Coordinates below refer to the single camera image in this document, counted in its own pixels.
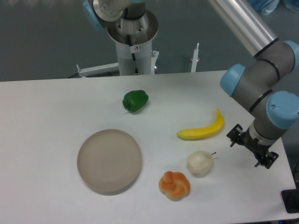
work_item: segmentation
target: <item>round plate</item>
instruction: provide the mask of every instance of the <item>round plate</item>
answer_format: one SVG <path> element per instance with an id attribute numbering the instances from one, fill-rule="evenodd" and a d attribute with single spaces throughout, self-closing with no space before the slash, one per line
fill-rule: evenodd
<path id="1" fill-rule="evenodd" d="M 107 129 L 90 136 L 77 157 L 78 171 L 87 185 L 105 195 L 128 189 L 141 169 L 138 143 L 128 133 Z"/>

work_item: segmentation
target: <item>black cable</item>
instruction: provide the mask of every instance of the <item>black cable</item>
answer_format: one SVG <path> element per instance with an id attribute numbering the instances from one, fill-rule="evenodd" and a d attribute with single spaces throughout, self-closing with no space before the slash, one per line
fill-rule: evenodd
<path id="1" fill-rule="evenodd" d="M 296 163 L 295 168 L 294 168 L 294 170 L 293 170 L 293 172 L 292 172 L 293 177 L 294 177 L 295 173 L 298 172 L 298 171 L 296 171 L 298 165 L 299 165 L 299 161 Z"/>
<path id="2" fill-rule="evenodd" d="M 132 47 L 133 44 L 131 42 L 131 36 L 129 34 L 127 34 L 127 41 L 128 41 L 129 47 Z M 135 66 L 135 74 L 139 75 L 139 71 L 138 71 L 138 67 L 137 67 L 137 63 L 136 63 L 135 53 L 132 53 L 132 58 L 133 58 L 133 61 L 134 61 L 134 66 Z"/>
<path id="3" fill-rule="evenodd" d="M 79 75 L 79 73 L 76 73 L 76 74 L 74 74 L 74 75 L 72 75 L 72 76 L 70 76 L 70 77 L 67 77 L 67 78 L 73 78 L 73 77 L 75 77 L 75 76 L 77 76 L 77 75 Z"/>

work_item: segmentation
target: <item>banana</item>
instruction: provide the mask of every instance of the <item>banana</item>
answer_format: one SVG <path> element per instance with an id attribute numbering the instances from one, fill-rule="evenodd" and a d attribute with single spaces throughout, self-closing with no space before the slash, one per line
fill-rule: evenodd
<path id="1" fill-rule="evenodd" d="M 178 137 L 184 140 L 198 140 L 217 134 L 224 126 L 224 117 L 219 109 L 216 109 L 216 115 L 213 124 L 206 127 L 183 129 L 177 133 Z"/>

